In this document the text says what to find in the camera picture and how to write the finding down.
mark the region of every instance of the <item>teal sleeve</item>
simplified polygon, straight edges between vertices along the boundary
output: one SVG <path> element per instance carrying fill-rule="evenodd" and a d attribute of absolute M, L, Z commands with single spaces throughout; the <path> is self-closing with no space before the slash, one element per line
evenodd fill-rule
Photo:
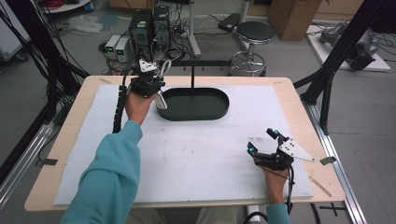
<path fill-rule="evenodd" d="M 139 185 L 142 135 L 128 120 L 119 133 L 102 140 L 61 223 L 125 223 Z"/>
<path fill-rule="evenodd" d="M 290 224 L 288 207 L 284 203 L 271 204 L 267 207 L 268 224 Z"/>

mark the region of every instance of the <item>black tray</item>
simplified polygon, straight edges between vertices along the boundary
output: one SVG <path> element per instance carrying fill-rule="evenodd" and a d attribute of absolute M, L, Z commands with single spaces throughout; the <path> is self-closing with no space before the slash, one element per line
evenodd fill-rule
<path fill-rule="evenodd" d="M 220 119 L 227 114 L 230 100 L 214 88 L 174 88 L 163 93 L 167 109 L 158 114 L 172 121 Z"/>

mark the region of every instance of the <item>person's right hand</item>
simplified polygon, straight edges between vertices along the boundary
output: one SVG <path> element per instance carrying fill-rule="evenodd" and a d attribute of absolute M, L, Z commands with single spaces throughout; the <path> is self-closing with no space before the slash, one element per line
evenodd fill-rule
<path fill-rule="evenodd" d="M 289 170 L 274 171 L 266 167 L 262 167 L 265 173 L 266 194 L 270 204 L 283 203 L 283 187 L 289 176 Z"/>
<path fill-rule="evenodd" d="M 156 96 L 157 93 L 153 94 L 149 98 L 144 98 L 131 92 L 127 97 L 125 104 L 125 110 L 126 114 L 128 115 L 128 119 L 133 120 L 139 125 L 142 125 L 143 120 L 145 120 L 145 117 L 149 112 L 149 106 Z"/>

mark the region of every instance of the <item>chair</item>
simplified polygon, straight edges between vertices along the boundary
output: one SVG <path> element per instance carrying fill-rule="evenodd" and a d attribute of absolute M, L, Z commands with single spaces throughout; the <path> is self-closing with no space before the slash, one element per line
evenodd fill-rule
<path fill-rule="evenodd" d="M 264 58 L 253 51 L 255 45 L 268 44 L 275 35 L 271 26 L 259 21 L 242 22 L 236 28 L 236 32 L 242 41 L 249 43 L 247 51 L 236 52 L 229 65 L 231 71 L 228 77 L 233 74 L 233 70 L 239 69 L 250 73 L 253 77 L 256 73 L 261 73 L 261 77 L 265 77 L 266 65 Z"/>

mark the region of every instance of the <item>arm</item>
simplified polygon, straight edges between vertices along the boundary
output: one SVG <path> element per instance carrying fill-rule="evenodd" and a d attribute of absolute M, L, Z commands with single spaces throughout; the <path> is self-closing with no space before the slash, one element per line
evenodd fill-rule
<path fill-rule="evenodd" d="M 284 204 L 283 199 L 283 186 L 289 175 L 289 170 L 262 169 L 265 173 L 266 194 L 270 203 L 267 207 L 268 224 L 289 224 L 288 207 Z"/>
<path fill-rule="evenodd" d="M 61 223 L 125 223 L 139 185 L 139 125 L 154 97 L 128 97 L 125 109 L 129 120 L 119 133 L 102 140 Z"/>

